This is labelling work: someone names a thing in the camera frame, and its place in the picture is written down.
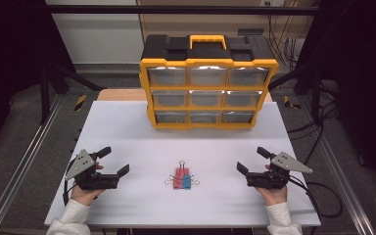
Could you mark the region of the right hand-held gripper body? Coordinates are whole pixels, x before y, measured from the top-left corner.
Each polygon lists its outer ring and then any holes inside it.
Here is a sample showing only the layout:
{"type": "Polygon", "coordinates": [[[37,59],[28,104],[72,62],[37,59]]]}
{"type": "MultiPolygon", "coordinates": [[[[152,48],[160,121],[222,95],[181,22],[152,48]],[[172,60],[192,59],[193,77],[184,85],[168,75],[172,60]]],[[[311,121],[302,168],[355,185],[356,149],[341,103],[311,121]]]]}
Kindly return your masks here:
{"type": "Polygon", "coordinates": [[[247,185],[265,189],[282,189],[289,181],[290,171],[313,173],[313,170],[285,152],[274,154],[266,172],[248,172],[247,185]]]}

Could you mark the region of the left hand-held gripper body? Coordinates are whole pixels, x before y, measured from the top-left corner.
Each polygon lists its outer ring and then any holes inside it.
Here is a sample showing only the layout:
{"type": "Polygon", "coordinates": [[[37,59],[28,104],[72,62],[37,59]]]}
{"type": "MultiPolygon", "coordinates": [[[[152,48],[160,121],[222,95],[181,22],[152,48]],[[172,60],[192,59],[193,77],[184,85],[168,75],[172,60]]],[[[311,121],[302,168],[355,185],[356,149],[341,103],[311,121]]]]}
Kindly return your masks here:
{"type": "Polygon", "coordinates": [[[119,177],[117,174],[102,174],[96,171],[96,153],[89,154],[82,149],[70,162],[65,180],[74,179],[82,190],[94,191],[103,189],[116,189],[119,177]]]}

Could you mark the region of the blue binder clip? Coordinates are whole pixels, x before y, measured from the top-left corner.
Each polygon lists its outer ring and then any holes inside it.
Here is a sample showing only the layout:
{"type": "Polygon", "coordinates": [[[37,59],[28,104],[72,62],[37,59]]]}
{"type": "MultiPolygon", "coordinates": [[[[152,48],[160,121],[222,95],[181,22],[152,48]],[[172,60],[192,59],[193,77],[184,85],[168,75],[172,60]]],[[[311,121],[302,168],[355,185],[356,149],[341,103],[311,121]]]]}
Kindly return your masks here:
{"type": "Polygon", "coordinates": [[[200,181],[194,175],[185,174],[182,177],[182,188],[190,189],[193,185],[199,185],[200,181]]]}

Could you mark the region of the clear plastic drawer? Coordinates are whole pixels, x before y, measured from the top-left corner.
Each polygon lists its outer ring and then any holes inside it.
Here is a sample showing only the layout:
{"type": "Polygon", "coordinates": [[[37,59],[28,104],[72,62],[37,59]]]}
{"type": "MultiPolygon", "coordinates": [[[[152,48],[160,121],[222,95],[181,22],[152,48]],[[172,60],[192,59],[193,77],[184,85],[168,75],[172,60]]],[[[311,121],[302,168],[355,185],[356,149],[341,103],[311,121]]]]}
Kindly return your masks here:
{"type": "Polygon", "coordinates": [[[189,113],[191,123],[217,123],[220,112],[195,111],[189,113]]]}

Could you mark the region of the yellow black organizer cabinet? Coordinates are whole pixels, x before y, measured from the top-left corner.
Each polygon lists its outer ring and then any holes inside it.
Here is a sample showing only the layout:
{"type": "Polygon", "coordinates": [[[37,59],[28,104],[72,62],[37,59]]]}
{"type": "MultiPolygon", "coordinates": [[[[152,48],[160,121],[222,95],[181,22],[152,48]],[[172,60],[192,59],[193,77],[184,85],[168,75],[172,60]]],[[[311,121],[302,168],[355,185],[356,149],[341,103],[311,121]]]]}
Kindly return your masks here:
{"type": "MultiPolygon", "coordinates": [[[[139,79],[145,93],[149,95],[148,69],[156,67],[198,66],[262,67],[269,68],[269,79],[265,82],[263,91],[265,97],[268,85],[276,74],[278,63],[269,48],[268,42],[261,35],[246,35],[228,37],[225,35],[188,35],[171,37],[168,35],[150,35],[146,39],[140,60],[139,79]]],[[[150,116],[152,100],[147,101],[147,116],[152,126],[150,116]]]]}

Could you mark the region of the person's right hand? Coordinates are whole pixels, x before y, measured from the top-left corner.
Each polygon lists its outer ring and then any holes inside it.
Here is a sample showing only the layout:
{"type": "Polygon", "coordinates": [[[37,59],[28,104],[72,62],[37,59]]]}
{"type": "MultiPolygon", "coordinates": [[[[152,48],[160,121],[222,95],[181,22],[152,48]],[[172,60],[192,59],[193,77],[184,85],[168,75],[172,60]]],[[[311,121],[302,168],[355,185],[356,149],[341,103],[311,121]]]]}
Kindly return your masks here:
{"type": "Polygon", "coordinates": [[[262,195],[264,203],[269,207],[281,203],[287,202],[287,187],[284,186],[282,189],[265,189],[256,188],[256,190],[262,195]]]}

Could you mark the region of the person's left hand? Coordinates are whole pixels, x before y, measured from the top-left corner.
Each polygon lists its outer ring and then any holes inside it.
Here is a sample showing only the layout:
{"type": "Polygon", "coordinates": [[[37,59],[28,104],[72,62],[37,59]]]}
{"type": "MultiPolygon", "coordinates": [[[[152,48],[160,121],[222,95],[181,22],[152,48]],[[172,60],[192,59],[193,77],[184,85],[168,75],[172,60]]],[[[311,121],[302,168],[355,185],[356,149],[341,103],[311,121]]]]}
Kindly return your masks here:
{"type": "Polygon", "coordinates": [[[71,191],[71,198],[85,206],[90,206],[91,203],[103,193],[103,190],[82,190],[79,187],[74,187],[71,191]]]}

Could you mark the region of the right yellow clamp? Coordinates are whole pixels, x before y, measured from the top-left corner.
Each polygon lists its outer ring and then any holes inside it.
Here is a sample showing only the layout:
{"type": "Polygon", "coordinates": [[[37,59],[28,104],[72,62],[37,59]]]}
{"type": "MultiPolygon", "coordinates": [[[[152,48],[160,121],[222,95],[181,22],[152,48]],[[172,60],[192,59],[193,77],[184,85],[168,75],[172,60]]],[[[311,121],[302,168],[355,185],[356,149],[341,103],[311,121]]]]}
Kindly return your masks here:
{"type": "Polygon", "coordinates": [[[292,104],[288,96],[284,96],[284,106],[285,108],[291,108],[295,110],[299,110],[302,108],[299,104],[292,104]]]}

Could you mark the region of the yellow clamp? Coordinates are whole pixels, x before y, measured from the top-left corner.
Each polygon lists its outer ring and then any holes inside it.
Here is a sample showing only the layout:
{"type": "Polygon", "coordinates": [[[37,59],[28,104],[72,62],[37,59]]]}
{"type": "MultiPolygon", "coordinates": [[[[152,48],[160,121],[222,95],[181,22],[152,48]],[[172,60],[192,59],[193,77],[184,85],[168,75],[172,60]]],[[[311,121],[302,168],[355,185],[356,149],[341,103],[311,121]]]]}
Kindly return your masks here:
{"type": "Polygon", "coordinates": [[[86,95],[80,95],[78,97],[77,102],[76,102],[75,107],[74,107],[75,111],[79,111],[81,109],[86,97],[87,97],[86,95]]]}
{"type": "Polygon", "coordinates": [[[302,108],[299,104],[292,104],[288,96],[284,96],[284,106],[285,108],[291,108],[295,110],[299,110],[302,108]]]}

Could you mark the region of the left yellow clamp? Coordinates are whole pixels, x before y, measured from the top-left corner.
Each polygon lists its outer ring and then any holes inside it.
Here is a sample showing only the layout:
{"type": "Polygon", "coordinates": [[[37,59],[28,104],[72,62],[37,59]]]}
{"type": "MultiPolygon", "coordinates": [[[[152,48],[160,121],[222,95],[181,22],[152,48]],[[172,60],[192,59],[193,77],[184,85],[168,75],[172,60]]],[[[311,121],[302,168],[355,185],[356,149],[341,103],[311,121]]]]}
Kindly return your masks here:
{"type": "Polygon", "coordinates": [[[76,102],[75,107],[74,107],[75,111],[79,111],[81,109],[86,97],[87,97],[86,95],[80,95],[78,97],[77,102],[76,102]]]}

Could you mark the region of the wooden table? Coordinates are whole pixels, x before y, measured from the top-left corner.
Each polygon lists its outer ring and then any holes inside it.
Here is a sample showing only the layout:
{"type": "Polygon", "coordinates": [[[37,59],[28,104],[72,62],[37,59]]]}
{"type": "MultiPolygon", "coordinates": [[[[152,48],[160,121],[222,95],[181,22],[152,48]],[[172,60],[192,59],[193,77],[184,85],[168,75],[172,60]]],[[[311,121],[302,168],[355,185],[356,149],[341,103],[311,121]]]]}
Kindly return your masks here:
{"type": "Polygon", "coordinates": [[[97,101],[145,101],[147,102],[151,98],[146,94],[143,89],[133,88],[109,88],[103,89],[98,97],[97,101]]]}

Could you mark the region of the black metal stand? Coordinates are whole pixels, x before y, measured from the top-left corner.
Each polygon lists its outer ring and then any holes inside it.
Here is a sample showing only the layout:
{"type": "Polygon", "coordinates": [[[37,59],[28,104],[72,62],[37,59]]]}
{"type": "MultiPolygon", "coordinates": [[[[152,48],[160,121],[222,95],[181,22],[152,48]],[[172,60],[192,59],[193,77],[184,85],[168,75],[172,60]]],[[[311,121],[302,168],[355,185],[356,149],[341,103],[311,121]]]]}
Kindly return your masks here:
{"type": "Polygon", "coordinates": [[[41,93],[41,124],[45,123],[50,116],[49,85],[52,85],[58,94],[66,94],[70,89],[65,81],[66,77],[72,78],[93,91],[103,90],[102,86],[87,80],[73,70],[68,70],[67,68],[64,68],[58,64],[46,64],[41,69],[39,75],[41,93]]]}
{"type": "Polygon", "coordinates": [[[291,79],[296,79],[297,82],[293,87],[296,95],[302,96],[307,92],[311,94],[310,116],[317,125],[320,124],[319,116],[319,101],[320,101],[320,73],[317,65],[308,62],[297,66],[294,70],[279,76],[268,85],[270,91],[279,88],[282,84],[287,83],[291,79]]]}

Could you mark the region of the grid of clear drawers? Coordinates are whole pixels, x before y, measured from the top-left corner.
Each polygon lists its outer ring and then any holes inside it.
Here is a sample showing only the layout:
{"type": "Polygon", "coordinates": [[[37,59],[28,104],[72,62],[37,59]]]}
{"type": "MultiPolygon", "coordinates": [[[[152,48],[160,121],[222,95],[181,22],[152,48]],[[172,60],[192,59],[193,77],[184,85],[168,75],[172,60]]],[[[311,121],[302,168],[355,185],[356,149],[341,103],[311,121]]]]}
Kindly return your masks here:
{"type": "Polygon", "coordinates": [[[270,69],[198,66],[148,69],[150,116],[157,127],[249,128],[254,125],[270,69]],[[191,123],[189,113],[220,112],[217,123],[191,123]]]}

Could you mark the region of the aluminium floor rail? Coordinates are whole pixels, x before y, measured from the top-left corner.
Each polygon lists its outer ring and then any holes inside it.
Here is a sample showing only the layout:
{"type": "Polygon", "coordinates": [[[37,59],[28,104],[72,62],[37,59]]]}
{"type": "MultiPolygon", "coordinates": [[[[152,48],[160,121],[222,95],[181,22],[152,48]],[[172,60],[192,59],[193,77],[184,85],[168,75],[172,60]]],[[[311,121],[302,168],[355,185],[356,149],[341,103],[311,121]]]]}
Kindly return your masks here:
{"type": "Polygon", "coordinates": [[[0,196],[0,224],[3,221],[10,205],[13,203],[24,178],[31,167],[38,151],[41,148],[43,141],[57,116],[62,103],[65,101],[65,95],[56,95],[50,107],[50,113],[47,119],[41,123],[36,130],[32,140],[30,141],[23,157],[18,164],[15,172],[13,173],[9,183],[7,184],[4,192],[0,196]]]}
{"type": "MultiPolygon", "coordinates": [[[[311,101],[304,96],[299,96],[299,101],[305,111],[307,117],[311,120],[310,116],[310,103],[311,101]]],[[[325,127],[324,121],[328,120],[334,113],[334,108],[331,104],[327,104],[323,109],[319,109],[320,124],[319,128],[315,127],[314,131],[317,134],[318,146],[324,156],[325,162],[331,172],[332,178],[341,194],[344,205],[346,206],[349,215],[352,219],[352,223],[357,230],[358,235],[376,235],[376,232],[366,215],[363,206],[361,205],[358,196],[356,195],[353,187],[344,169],[340,166],[336,155],[333,152],[331,145],[329,144],[322,128],[325,127]]]]}

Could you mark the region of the dark wall plate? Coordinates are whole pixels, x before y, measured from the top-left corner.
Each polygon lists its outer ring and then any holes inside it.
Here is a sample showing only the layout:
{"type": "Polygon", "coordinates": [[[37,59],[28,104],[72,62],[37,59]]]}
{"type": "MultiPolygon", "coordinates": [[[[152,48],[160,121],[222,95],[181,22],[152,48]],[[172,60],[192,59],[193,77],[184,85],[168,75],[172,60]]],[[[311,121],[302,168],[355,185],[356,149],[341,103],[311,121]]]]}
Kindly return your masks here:
{"type": "Polygon", "coordinates": [[[239,28],[237,35],[263,35],[264,28],[239,28]]]}

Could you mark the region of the black overhead frame bar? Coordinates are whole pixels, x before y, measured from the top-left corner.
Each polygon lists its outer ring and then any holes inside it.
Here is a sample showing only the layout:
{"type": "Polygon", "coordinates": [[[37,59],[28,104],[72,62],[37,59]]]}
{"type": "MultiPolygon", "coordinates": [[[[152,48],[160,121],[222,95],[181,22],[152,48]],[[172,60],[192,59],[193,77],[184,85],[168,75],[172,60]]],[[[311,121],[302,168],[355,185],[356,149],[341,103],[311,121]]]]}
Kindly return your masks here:
{"type": "Polygon", "coordinates": [[[129,6],[129,5],[47,5],[53,14],[183,14],[183,15],[280,15],[315,16],[318,8],[234,7],[234,6],[129,6]]]}

